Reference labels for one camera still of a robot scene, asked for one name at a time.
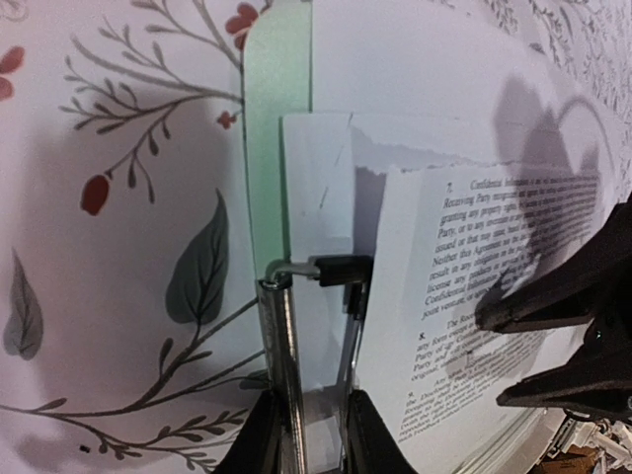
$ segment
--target metal rod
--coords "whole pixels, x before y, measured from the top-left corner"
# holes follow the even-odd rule
[[[359,346],[362,340],[362,331],[364,328],[364,316],[366,313],[366,303],[368,300],[368,282],[361,286],[361,292],[357,296],[358,301],[350,304],[349,317],[347,320],[347,328],[345,330],[345,339],[343,345],[343,353],[341,357],[340,371],[338,375],[338,386],[341,389],[340,398],[340,435],[343,442],[343,452],[340,459],[340,470],[343,473],[351,473],[350,463],[350,445],[349,445],[349,397],[354,390],[356,382],[356,366],[359,355]]]
[[[258,295],[268,369],[273,390],[281,402],[281,472],[307,474],[291,276],[277,274],[275,280],[260,280]]]

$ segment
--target white paper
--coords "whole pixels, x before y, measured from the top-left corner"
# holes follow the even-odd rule
[[[481,332],[473,313],[500,275],[539,277],[584,245],[614,205],[599,194],[596,168],[389,173],[357,379],[420,472],[452,472],[519,413],[501,391],[581,343],[574,328]]]
[[[445,163],[509,164],[520,162],[528,150],[538,149],[536,162],[555,162],[555,154],[559,153],[566,157],[562,168],[567,173],[596,168],[605,181],[612,180],[607,147],[598,130],[581,129],[578,124],[551,133],[545,127],[525,130],[512,123],[499,124],[494,134],[483,133],[482,129],[480,123],[432,117],[286,117],[283,135],[292,259],[304,261],[314,255],[346,253],[354,247],[359,253],[373,253],[386,173],[392,164],[409,170]],[[497,141],[503,136],[513,141],[501,147],[501,153]],[[613,196],[608,193],[599,197],[602,208],[612,202]],[[345,318],[342,294],[335,288],[323,290],[299,279],[295,300],[300,308],[297,325],[304,387],[308,392],[322,390],[336,381]],[[560,346],[566,356],[574,347],[566,343]],[[547,366],[546,360],[539,360],[538,366]],[[318,408],[307,409],[318,412]],[[310,442],[318,452],[327,452],[331,461],[323,465],[321,457],[319,467],[335,467],[337,437],[333,419],[308,427]]]
[[[617,175],[611,192],[619,198],[629,195],[629,154],[617,151],[626,141],[626,125],[526,44],[416,0],[319,0],[313,25],[315,112],[474,124],[456,137],[457,147],[500,136],[504,123],[521,127],[498,140],[501,157],[514,146],[520,149],[535,129],[592,129],[610,148],[609,166]],[[585,148],[585,143],[578,146]]]

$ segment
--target gray leaf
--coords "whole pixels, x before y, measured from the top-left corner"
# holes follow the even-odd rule
[[[41,347],[43,319],[33,288],[14,252],[13,285],[11,286],[11,317],[4,330],[4,349],[10,356],[31,360]]]
[[[207,324],[219,315],[228,272],[228,215],[217,192],[215,215],[182,254],[167,287],[167,313],[175,322]]]

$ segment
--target green leaf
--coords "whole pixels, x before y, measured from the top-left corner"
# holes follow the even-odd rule
[[[138,59],[136,56],[134,56],[131,52],[129,51],[123,51],[122,53],[122,57],[124,57],[125,59],[127,59],[128,61],[134,62],[136,64],[140,64],[141,66],[144,66],[145,64]]]
[[[154,135],[149,133],[149,136],[147,137],[147,142],[149,143],[149,151],[151,151],[152,155],[156,156],[160,152],[160,148],[158,148],[158,143],[156,143]]]
[[[171,338],[167,338],[162,345],[162,349],[160,350],[160,357],[158,358],[158,366],[160,367],[160,373],[163,372],[165,367],[165,360],[167,360],[167,356],[174,346],[174,340]]]
[[[206,420],[206,415],[200,415],[199,417],[191,418],[190,420],[188,420],[186,423],[182,425],[181,430],[186,430],[191,427],[194,427],[195,425],[199,425],[204,420]]]
[[[226,433],[226,430],[221,427],[205,427],[204,430],[216,436],[222,436]]]
[[[136,172],[134,171],[133,164],[129,167],[129,171],[127,172],[127,185],[132,190],[136,187]]]
[[[13,262],[11,316],[4,330],[4,349],[9,356],[31,360],[40,350],[43,338],[41,307],[15,252]]]
[[[113,115],[112,111],[110,109],[108,109],[103,104],[99,104],[98,102],[95,102],[94,108],[96,110],[98,110],[99,112],[101,112],[102,114],[105,114],[107,116],[112,116]]]
[[[196,360],[200,360],[201,358],[207,358],[208,356],[212,356],[213,351],[204,351],[203,353],[199,353],[196,355],[192,355],[187,359],[187,362],[195,362]]]
[[[166,437],[170,432],[171,432],[171,427],[169,426],[163,427],[163,429],[158,434],[158,437],[162,439],[163,437]]]
[[[143,8],[145,10],[158,10],[156,4],[150,0],[133,0],[131,5],[136,8]]]
[[[191,241],[178,260],[167,287],[165,305],[177,323],[207,324],[221,310],[228,273],[228,215],[217,192],[217,208],[210,222]]]
[[[225,412],[221,412],[221,414],[217,417],[217,420],[215,420],[216,423],[221,423],[224,420],[226,420],[226,417],[228,417],[228,415],[230,415],[230,412],[228,410],[226,410]]]
[[[100,135],[105,135],[106,133],[110,133],[111,131],[114,131],[123,125],[125,125],[124,121],[117,121],[115,123],[110,123],[109,125],[105,125],[97,129],[97,133],[99,133]]]
[[[99,28],[99,33],[102,37],[107,38],[108,40],[115,40],[117,38],[105,28]]]
[[[168,140],[171,138],[171,132],[169,131],[169,128],[167,128],[167,122],[165,120],[162,120],[162,132],[165,135],[165,138]]]
[[[183,437],[184,439],[187,439],[190,442],[204,441],[204,438],[202,436],[200,436],[199,434],[194,434],[194,433],[182,433],[182,434],[177,434],[177,436]]]
[[[103,82],[106,84],[106,87],[110,91],[110,94],[114,95],[115,94],[115,86],[112,83],[112,81],[110,79],[106,78],[106,79],[104,79]]]
[[[153,42],[152,47],[154,49],[154,55],[156,56],[156,59],[158,59],[158,62],[161,65],[165,64],[165,55],[162,53],[162,49],[160,48],[160,44],[158,44],[156,41]]]
[[[80,130],[82,129],[84,126],[86,126],[88,123],[90,123],[92,120],[94,120],[93,118],[87,118],[85,120],[80,121],[79,123],[75,123],[75,130]]]
[[[124,27],[122,27],[122,37],[125,39],[127,44],[130,43],[130,41],[129,41],[129,25],[125,25]]]
[[[270,386],[268,379],[268,370],[257,370],[249,373],[245,379],[239,382],[239,388],[242,390],[264,390]]]
[[[147,33],[177,33],[177,30],[172,30],[170,28],[162,27],[160,25],[147,25],[145,27],[145,32]]]
[[[52,402],[48,402],[45,405],[36,409],[36,412],[45,412],[46,410],[54,410],[55,408],[59,408],[68,401],[67,398],[58,398],[57,400],[53,400]]]

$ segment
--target binder clip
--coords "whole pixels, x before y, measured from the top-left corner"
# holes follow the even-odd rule
[[[556,407],[574,419],[632,417],[632,201],[565,264],[510,296],[477,309],[480,329],[538,331],[591,322],[563,366],[525,378],[501,406]]]
[[[391,437],[368,394],[354,389],[356,358],[364,321],[372,259],[313,258],[279,263],[258,282],[259,313],[271,386],[262,392],[215,474],[307,474],[305,426],[298,363],[292,279],[346,288],[349,315],[341,360],[340,435],[345,474],[416,474]]]

